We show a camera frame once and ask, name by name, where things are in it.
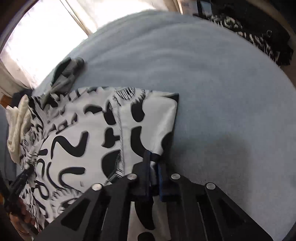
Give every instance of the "gray mattress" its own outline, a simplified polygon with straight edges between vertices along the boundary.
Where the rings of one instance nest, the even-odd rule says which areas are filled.
[[[69,56],[87,62],[73,88],[178,92],[170,163],[285,237],[296,220],[296,91],[268,56],[206,20],[153,11],[108,24]]]

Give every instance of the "black and white blanket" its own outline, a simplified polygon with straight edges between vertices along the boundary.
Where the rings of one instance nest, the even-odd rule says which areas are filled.
[[[93,183],[111,184],[131,173],[146,149],[156,161],[170,138],[177,102],[178,94],[131,87],[53,94],[44,109],[39,97],[30,97],[32,124],[21,143],[21,168],[31,163],[35,173],[20,196],[37,228]],[[146,231],[136,219],[138,230],[129,231],[129,240]],[[164,229],[150,232],[156,240],[170,239]]]

